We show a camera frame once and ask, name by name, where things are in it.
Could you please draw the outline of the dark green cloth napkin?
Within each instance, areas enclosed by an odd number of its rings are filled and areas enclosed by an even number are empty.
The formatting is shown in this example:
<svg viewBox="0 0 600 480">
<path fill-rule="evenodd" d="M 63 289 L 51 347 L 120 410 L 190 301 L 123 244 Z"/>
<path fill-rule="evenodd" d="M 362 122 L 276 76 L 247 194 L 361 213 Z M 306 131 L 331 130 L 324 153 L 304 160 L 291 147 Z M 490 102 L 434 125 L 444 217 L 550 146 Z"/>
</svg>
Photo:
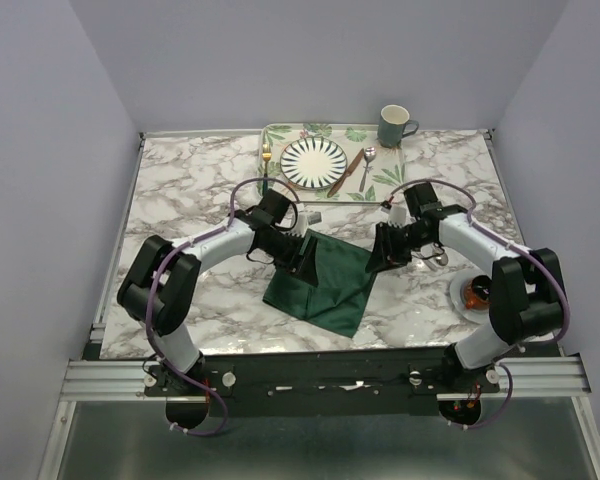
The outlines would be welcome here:
<svg viewBox="0 0 600 480">
<path fill-rule="evenodd" d="M 358 331 L 376 275 L 365 271 L 371 252 L 312 231 L 317 240 L 317 286 L 278 270 L 263 302 L 295 319 L 352 338 Z"/>
</svg>

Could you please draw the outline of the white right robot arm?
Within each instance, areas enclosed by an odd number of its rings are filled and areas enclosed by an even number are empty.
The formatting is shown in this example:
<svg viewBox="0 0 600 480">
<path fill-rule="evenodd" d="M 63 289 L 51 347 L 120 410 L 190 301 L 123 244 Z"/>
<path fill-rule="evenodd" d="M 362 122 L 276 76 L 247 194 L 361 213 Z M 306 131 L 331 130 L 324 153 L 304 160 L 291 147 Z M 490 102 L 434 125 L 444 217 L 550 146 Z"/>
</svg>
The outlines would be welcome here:
<svg viewBox="0 0 600 480">
<path fill-rule="evenodd" d="M 435 180 L 410 181 L 398 187 L 406 204 L 387 197 L 381 208 L 388 219 L 375 227 L 375 240 L 366 265 L 380 273 L 407 265 L 425 246 L 450 248 L 472 262 L 490 281 L 488 320 L 466 338 L 449 346 L 440 379 L 460 392 L 476 380 L 476 370 L 490 365 L 512 347 L 552 334 L 560 340 L 570 325 L 571 310 L 557 254 L 531 250 L 509 241 L 473 217 L 469 207 L 443 204 Z"/>
</svg>

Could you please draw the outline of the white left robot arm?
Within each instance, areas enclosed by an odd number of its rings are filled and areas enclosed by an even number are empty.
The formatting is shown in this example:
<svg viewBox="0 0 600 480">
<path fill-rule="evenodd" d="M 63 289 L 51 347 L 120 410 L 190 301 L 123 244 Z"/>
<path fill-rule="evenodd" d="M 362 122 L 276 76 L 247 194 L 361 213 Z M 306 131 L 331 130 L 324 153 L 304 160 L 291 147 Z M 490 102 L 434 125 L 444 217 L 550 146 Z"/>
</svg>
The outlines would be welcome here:
<svg viewBox="0 0 600 480">
<path fill-rule="evenodd" d="M 134 258 L 117 303 L 145 326 L 157 357 L 169 366 L 167 382 L 181 395 L 194 393 L 202 380 L 203 355 L 185 326 L 200 274 L 235 256 L 261 250 L 283 270 L 310 286 L 318 285 L 317 239 L 293 233 L 281 222 L 295 203 L 270 190 L 247 210 L 233 209 L 227 222 L 176 245 L 158 235 L 147 238 Z"/>
</svg>

